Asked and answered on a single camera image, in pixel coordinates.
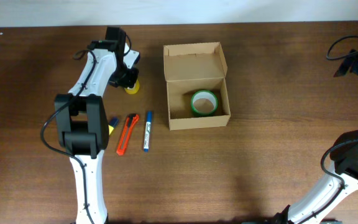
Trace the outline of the small yellow tape roll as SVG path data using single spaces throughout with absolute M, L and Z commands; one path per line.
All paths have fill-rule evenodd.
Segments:
M 137 80 L 132 88 L 127 87 L 124 90 L 127 94 L 134 95 L 139 91 L 139 88 L 140 88 L 140 84 L 139 81 Z

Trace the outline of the brown cardboard box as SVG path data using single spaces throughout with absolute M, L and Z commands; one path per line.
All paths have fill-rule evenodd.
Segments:
M 171 131 L 228 124 L 227 63 L 219 42 L 165 45 L 163 66 Z M 191 109 L 191 97 L 200 90 L 213 92 L 219 101 L 212 116 L 197 116 Z

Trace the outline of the green tape roll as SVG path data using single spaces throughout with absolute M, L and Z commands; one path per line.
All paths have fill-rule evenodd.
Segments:
M 208 90 L 200 90 L 191 97 L 191 109 L 197 116 L 212 116 L 218 108 L 216 95 Z

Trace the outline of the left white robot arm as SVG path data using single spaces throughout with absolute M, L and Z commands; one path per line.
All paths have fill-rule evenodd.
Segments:
M 106 87 L 139 90 L 136 64 L 140 53 L 132 49 L 120 27 L 108 27 L 103 40 L 93 40 L 76 53 L 85 67 L 66 94 L 55 97 L 58 140 L 75 173 L 78 211 L 76 223 L 107 223 L 103 196 L 102 163 L 109 141 L 109 125 L 103 104 Z

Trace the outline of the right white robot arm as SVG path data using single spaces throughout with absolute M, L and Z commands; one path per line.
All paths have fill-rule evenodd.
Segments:
M 322 156 L 324 175 L 299 201 L 269 223 L 324 223 L 324 218 L 358 190 L 358 129 L 340 135 Z

